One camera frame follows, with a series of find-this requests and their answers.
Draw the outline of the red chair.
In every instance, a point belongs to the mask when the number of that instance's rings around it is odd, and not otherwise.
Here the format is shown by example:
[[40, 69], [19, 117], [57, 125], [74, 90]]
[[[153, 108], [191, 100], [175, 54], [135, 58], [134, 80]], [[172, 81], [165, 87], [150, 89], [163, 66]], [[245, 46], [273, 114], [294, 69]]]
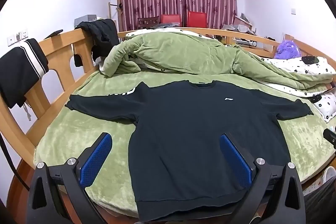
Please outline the red chair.
[[187, 14], [187, 27], [207, 28], [207, 14], [189, 11]]
[[172, 24], [177, 27], [182, 26], [181, 15], [180, 14], [162, 14], [161, 23]]

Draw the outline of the right red chair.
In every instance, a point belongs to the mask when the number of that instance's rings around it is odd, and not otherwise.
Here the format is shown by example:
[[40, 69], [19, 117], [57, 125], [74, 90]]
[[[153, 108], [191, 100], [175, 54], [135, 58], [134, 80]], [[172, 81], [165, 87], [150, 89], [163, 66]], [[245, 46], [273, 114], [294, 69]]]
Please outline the right red chair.
[[207, 14], [189, 11], [187, 14], [187, 27], [207, 28]]

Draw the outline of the left red chair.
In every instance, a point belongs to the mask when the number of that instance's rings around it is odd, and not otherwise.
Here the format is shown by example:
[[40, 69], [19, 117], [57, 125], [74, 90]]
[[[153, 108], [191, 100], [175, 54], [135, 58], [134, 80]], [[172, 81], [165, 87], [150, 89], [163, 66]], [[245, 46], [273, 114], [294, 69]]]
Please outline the left red chair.
[[172, 24], [177, 27], [182, 26], [181, 15], [180, 14], [162, 14], [161, 23]]

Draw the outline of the green quilt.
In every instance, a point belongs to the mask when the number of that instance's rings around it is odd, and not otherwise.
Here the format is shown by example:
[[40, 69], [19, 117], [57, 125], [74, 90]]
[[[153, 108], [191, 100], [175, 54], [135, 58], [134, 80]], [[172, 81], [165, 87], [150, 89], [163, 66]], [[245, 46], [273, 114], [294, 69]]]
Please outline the green quilt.
[[174, 30], [135, 35], [114, 46], [100, 67], [101, 73], [135, 73], [144, 63], [160, 71], [194, 75], [237, 74], [272, 84], [308, 90], [329, 84], [335, 77], [332, 67], [321, 68], [299, 61], [292, 71], [271, 64], [239, 46], [225, 46], [205, 36]]

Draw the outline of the wooden bed frame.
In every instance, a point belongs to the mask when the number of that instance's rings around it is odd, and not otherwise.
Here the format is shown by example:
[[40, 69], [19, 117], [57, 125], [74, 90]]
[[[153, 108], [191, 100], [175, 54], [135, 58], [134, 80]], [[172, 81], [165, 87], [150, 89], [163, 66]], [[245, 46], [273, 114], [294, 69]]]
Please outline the wooden bed frame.
[[[233, 38], [243, 37], [242, 33], [208, 28], [167, 28], [158, 30], [158, 32], [172, 32], [174, 30], [193, 32], [207, 38], [215, 39], [225, 46], [233, 46]], [[121, 38], [123, 42], [135, 35], [144, 33], [144, 31], [120, 32], [118, 37]], [[62, 94], [50, 102], [46, 97], [41, 83], [36, 83], [26, 93], [25, 97], [28, 105], [32, 108], [37, 117], [37, 120], [28, 132], [21, 130], [5, 102], [1, 103], [1, 133], [3, 133], [4, 137], [19, 156], [29, 165], [34, 164], [34, 152], [37, 145], [45, 135], [48, 126], [53, 122], [68, 101], [70, 95], [82, 86], [91, 74], [95, 72], [101, 73], [100, 69], [94, 65], [92, 57], [90, 56], [93, 46], [92, 37], [83, 30], [74, 30], [57, 35], [54, 38], [43, 40], [40, 42], [40, 46], [49, 62], [49, 68], [58, 75], [63, 88]], [[270, 52], [243, 49], [270, 62]], [[158, 71], [144, 63], [140, 63], [139, 66], [141, 68], [139, 72], [156, 71], [161, 73], [180, 73], [163, 70]], [[326, 65], [320, 67], [332, 67], [335, 70], [335, 62], [332, 59], [327, 59]], [[319, 86], [329, 87], [334, 83], [335, 77], [331, 83], [319, 84], [307, 91], [313, 91]]]

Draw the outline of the green plush bed sheet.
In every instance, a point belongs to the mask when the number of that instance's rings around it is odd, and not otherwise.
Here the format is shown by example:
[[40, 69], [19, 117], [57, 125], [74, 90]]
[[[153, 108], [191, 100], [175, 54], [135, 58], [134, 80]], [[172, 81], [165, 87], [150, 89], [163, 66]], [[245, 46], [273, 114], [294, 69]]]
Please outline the green plush bed sheet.
[[[154, 87], [182, 80], [192, 83], [209, 83], [217, 80], [295, 100], [295, 96], [235, 74], [189, 75], [156, 71], [116, 74], [112, 77], [95, 72], [76, 90], [76, 93], [82, 96], [108, 95], [127, 92], [141, 82]], [[335, 128], [335, 120], [325, 122], [318, 110], [314, 109], [312, 115], [282, 121], [280, 125], [300, 180], [310, 179], [334, 155], [333, 146], [323, 138], [323, 130]], [[87, 188], [87, 193], [95, 203], [111, 213], [136, 217], [137, 207], [131, 188], [127, 156], [129, 139], [134, 129], [131, 123], [103, 121], [64, 107], [37, 145], [34, 163], [43, 161], [47, 165], [62, 164], [71, 157], [79, 156], [102, 132], [110, 133], [113, 139], [112, 151], [93, 185]]]

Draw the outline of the clutter pile on desk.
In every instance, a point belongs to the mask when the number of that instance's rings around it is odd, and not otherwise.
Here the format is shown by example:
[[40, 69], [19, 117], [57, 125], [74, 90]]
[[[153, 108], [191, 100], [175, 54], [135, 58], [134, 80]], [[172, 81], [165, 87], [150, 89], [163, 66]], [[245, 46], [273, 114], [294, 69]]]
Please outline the clutter pile on desk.
[[[232, 32], [239, 32], [248, 35], [256, 36], [256, 31], [252, 30], [252, 24], [248, 22], [246, 19], [242, 19], [238, 16], [234, 16], [234, 21], [232, 24], [224, 24], [222, 26], [222, 30], [225, 31], [232, 31]], [[250, 39], [244, 38], [233, 38], [235, 44], [244, 47], [267, 47], [266, 44], [256, 42]]]

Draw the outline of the purple plush toy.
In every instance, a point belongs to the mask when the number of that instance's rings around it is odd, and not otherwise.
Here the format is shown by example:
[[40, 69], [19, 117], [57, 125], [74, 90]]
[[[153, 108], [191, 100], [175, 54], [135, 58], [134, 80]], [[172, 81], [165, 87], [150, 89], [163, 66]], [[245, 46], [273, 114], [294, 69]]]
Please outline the purple plush toy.
[[297, 57], [301, 57], [301, 52], [293, 40], [283, 40], [282, 43], [277, 46], [276, 53], [274, 54], [274, 59], [281, 60]]

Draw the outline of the wooden clothes rack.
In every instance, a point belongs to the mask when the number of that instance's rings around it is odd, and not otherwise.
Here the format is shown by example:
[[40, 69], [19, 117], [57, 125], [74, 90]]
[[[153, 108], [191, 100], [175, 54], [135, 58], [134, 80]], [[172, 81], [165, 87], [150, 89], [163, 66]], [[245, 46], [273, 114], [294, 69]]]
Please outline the wooden clothes rack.
[[123, 14], [123, 5], [121, 0], [114, 0], [108, 2], [108, 12], [109, 18], [112, 19], [117, 27], [118, 31], [123, 31], [122, 24], [122, 14]]

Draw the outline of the black jacket on headboard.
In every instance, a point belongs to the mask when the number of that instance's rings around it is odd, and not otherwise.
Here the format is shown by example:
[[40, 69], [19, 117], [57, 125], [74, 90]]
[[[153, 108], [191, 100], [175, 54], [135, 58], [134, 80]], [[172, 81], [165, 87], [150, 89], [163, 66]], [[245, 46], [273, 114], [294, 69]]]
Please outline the black jacket on headboard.
[[81, 22], [75, 29], [82, 29], [92, 37], [92, 59], [107, 57], [112, 48], [120, 43], [116, 24], [112, 19], [99, 19], [91, 22]]

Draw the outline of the dark navy sweatshirt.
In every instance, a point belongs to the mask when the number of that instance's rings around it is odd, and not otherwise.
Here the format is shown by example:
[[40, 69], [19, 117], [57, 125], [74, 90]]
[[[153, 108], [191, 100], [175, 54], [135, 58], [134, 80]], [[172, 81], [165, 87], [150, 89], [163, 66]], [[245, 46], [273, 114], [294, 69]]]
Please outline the dark navy sweatshirt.
[[213, 81], [139, 83], [121, 94], [70, 96], [67, 107], [106, 121], [131, 121], [129, 172], [139, 219], [185, 220], [225, 213], [246, 190], [220, 149], [230, 134], [254, 158], [285, 165], [280, 121], [305, 117], [300, 100]]

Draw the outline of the black white striped garment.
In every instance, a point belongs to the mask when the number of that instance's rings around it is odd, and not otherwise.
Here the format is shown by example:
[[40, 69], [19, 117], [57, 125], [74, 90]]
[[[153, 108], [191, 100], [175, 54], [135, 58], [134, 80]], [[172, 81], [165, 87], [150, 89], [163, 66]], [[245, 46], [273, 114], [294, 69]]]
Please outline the black white striped garment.
[[8, 108], [22, 107], [26, 93], [49, 71], [49, 62], [35, 39], [27, 39], [1, 57], [1, 96]]

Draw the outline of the dark wooden chair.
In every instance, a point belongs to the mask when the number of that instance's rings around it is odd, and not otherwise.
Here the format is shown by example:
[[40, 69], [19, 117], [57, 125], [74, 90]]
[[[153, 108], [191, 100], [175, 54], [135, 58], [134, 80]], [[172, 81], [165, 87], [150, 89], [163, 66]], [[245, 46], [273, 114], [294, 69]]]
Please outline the dark wooden chair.
[[148, 29], [159, 24], [159, 16], [138, 18], [138, 29]]

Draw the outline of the white floral pillow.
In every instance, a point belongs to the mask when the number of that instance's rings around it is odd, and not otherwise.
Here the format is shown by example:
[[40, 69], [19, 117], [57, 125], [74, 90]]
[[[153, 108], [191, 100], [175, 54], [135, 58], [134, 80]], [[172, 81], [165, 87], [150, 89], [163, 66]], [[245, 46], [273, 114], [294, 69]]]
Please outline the white floral pillow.
[[336, 96], [335, 89], [328, 92], [318, 94], [309, 98], [310, 102], [317, 108], [323, 120], [329, 123], [334, 117], [336, 112]]

